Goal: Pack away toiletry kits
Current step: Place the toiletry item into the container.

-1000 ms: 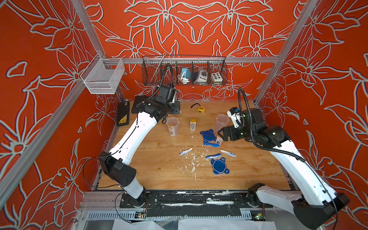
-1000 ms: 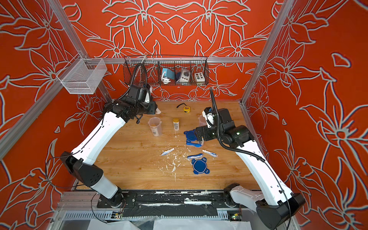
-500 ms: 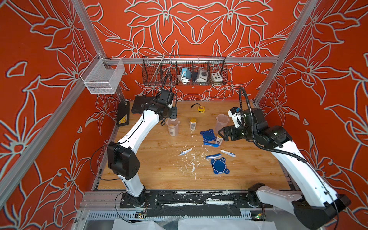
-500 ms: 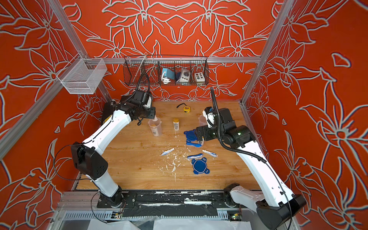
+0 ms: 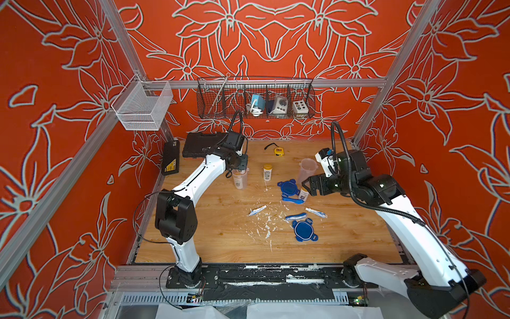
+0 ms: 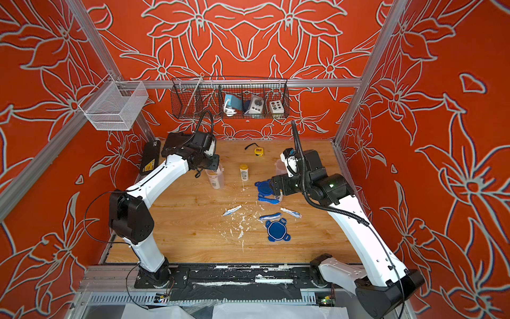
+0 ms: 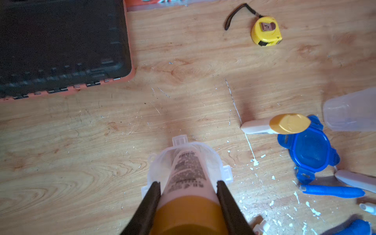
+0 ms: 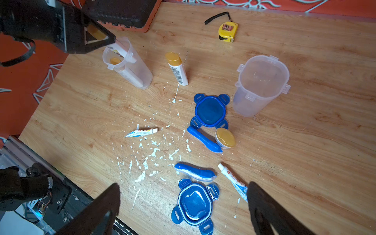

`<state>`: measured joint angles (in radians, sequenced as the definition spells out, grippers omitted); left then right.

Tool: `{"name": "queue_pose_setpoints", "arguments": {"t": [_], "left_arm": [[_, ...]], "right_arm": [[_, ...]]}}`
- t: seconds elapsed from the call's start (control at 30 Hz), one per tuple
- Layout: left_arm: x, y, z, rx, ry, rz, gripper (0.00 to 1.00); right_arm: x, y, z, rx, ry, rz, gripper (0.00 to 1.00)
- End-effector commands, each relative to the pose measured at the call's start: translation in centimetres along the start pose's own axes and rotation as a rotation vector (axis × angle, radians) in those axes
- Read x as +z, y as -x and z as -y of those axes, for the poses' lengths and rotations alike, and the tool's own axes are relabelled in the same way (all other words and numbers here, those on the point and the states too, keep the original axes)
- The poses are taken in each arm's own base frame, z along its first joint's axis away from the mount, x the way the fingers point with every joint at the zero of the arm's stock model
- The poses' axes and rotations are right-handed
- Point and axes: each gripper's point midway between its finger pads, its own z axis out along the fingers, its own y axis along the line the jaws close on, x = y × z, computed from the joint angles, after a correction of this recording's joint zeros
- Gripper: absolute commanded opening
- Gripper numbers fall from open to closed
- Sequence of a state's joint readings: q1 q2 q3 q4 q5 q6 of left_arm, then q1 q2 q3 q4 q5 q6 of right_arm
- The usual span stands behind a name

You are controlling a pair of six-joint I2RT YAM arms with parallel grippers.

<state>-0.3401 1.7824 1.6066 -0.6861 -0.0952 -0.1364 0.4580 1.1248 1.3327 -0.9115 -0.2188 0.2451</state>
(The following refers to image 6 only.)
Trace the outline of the blue toothbrush case front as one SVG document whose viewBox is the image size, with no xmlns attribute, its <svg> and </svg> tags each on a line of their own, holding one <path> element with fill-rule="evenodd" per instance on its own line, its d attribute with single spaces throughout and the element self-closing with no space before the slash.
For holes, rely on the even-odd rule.
<svg viewBox="0 0 510 319">
<path fill-rule="evenodd" d="M 260 221 L 272 221 L 272 220 L 279 220 L 282 217 L 281 213 L 275 213 L 271 215 L 263 215 L 259 217 Z"/>
</svg>

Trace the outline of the blue container lid front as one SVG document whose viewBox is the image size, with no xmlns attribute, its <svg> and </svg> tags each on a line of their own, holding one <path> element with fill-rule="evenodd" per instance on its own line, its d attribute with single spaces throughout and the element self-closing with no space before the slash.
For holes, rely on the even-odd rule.
<svg viewBox="0 0 510 319">
<path fill-rule="evenodd" d="M 287 230 L 287 220 L 281 218 L 279 220 L 274 221 L 266 221 L 265 228 L 268 234 L 269 242 L 277 242 L 277 241 L 285 241 L 288 242 L 291 240 L 291 235 Z"/>
</svg>

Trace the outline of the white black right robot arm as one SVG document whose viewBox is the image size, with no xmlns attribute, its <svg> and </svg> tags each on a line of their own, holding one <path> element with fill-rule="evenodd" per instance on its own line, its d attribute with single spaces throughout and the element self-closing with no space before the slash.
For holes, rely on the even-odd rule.
<svg viewBox="0 0 510 319">
<path fill-rule="evenodd" d="M 315 150 L 299 153 L 287 148 L 280 159 L 286 173 L 271 179 L 275 194 L 302 194 L 309 205 L 328 212 L 362 262 L 362 267 L 356 268 L 323 254 L 311 262 L 315 281 L 353 293 L 372 318 L 403 310 L 405 302 L 424 285 L 424 277 L 390 251 L 346 179 L 340 174 L 328 175 Z"/>
</svg>

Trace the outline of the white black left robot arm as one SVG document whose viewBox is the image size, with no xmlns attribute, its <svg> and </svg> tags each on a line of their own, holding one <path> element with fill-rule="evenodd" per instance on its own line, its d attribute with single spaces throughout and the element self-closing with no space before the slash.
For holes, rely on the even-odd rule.
<svg viewBox="0 0 510 319">
<path fill-rule="evenodd" d="M 127 243 L 139 260 L 141 274 L 151 285 L 162 287 L 169 281 L 168 260 L 154 239 L 155 221 L 150 208 L 154 201 L 190 170 L 216 170 L 216 138 L 212 132 L 170 133 L 161 156 L 163 162 L 125 191 L 114 191 L 109 203 L 109 226 Z"/>
</svg>

